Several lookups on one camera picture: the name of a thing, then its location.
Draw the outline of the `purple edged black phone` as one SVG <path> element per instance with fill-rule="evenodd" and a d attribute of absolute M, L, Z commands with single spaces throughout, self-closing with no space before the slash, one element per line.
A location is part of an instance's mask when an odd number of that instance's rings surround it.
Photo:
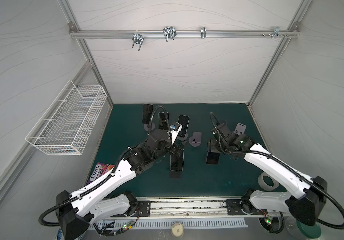
<path fill-rule="evenodd" d="M 206 164 L 207 165 L 217 165 L 219 163 L 220 153 L 207 153 Z"/>

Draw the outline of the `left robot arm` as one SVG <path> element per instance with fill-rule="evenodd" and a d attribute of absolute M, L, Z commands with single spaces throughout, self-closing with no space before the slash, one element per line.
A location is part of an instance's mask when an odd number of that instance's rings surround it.
<path fill-rule="evenodd" d="M 104 218 L 132 216 L 139 202 L 130 191 L 110 200 L 106 197 L 150 169 L 156 159 L 166 154 L 182 156 L 186 142 L 176 144 L 172 136 L 164 130 L 149 134 L 144 142 L 125 150 L 114 167 L 101 177 L 72 193 L 58 194 L 55 207 L 49 210 L 56 213 L 58 221 L 47 223 L 47 226 L 60 227 L 65 240 L 76 240 Z"/>

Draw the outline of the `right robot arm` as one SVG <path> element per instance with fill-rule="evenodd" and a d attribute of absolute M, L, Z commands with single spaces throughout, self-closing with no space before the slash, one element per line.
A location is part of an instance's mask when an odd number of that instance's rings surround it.
<path fill-rule="evenodd" d="M 217 149 L 235 158 L 242 158 L 263 170 L 286 190 L 283 193 L 250 189 L 240 201 L 245 214 L 253 209 L 291 214 L 307 226 L 313 226 L 319 217 L 326 197 L 312 186 L 312 178 L 280 164 L 262 145 L 245 134 L 237 135 L 224 124 L 212 129 Z"/>

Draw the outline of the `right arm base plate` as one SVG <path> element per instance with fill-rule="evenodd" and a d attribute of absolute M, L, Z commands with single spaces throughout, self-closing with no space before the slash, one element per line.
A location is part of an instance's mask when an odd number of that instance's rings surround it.
<path fill-rule="evenodd" d="M 256 209 L 249 201 L 242 201 L 240 199 L 225 200 L 223 202 L 223 207 L 226 208 L 227 214 L 230 216 L 264 216 L 264 213 Z"/>

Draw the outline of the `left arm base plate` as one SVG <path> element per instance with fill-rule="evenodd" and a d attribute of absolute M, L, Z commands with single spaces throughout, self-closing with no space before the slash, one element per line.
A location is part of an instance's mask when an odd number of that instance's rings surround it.
<path fill-rule="evenodd" d="M 139 201 L 136 206 L 131 206 L 124 214 L 113 215 L 111 218 L 124 218 L 124 217 L 149 217 L 151 211 L 150 201 Z"/>

